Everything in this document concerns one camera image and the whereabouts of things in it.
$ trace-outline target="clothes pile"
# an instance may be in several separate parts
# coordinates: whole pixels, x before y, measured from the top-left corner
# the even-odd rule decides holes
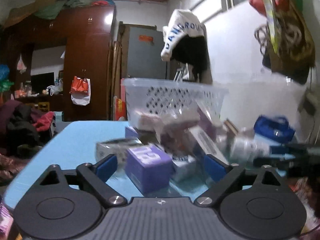
[[[15,100],[0,107],[0,185],[9,184],[35,154],[19,150],[21,145],[32,149],[50,140],[53,118],[53,112],[44,114]]]

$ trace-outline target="white plastic basket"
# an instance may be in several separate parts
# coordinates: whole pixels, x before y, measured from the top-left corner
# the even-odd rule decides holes
[[[174,82],[161,79],[128,78],[123,82],[126,91],[128,120],[133,111],[164,114],[168,110],[190,108],[201,100],[220,115],[227,89],[213,85],[190,82]]]

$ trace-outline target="purple box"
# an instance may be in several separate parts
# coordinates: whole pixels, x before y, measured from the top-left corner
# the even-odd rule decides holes
[[[154,145],[128,150],[125,173],[142,194],[167,187],[172,171],[171,157]]]
[[[139,134],[138,132],[131,126],[126,126],[124,128],[124,136],[126,138],[129,138],[129,137],[136,137],[136,138],[139,138]]]

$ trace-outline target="green cloth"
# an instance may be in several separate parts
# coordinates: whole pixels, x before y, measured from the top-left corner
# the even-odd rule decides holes
[[[66,6],[71,8],[75,8],[78,6],[87,6],[87,5],[91,5],[91,3],[94,1],[95,0],[70,0],[66,2]]]
[[[41,8],[35,12],[34,15],[42,19],[53,20],[58,16],[66,2],[67,0],[57,1],[51,5]]]

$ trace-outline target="brown wardrobe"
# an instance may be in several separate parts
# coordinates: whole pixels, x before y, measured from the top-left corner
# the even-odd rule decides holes
[[[64,120],[108,120],[114,15],[115,6],[78,7],[62,10],[54,20],[31,15],[5,29],[0,40],[0,64],[9,66],[14,90],[20,82],[30,80],[34,49],[66,45],[61,97]],[[16,70],[20,55],[27,67],[23,74]],[[91,82],[87,106],[74,105],[69,94],[73,77],[81,77],[82,70]]]

